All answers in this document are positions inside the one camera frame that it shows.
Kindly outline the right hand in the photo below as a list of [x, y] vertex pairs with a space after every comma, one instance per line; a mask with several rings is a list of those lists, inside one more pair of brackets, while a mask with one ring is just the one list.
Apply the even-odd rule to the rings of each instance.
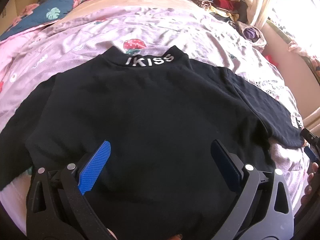
[[318, 169], [319, 169], [319, 165], [317, 163], [312, 163], [312, 172], [308, 175], [308, 179], [307, 179], [308, 185], [305, 187], [304, 195], [300, 200], [300, 203], [302, 205], [305, 205], [308, 202], [309, 195], [311, 194], [311, 191], [312, 191], [311, 182], [314, 178], [314, 175], [318, 172]]

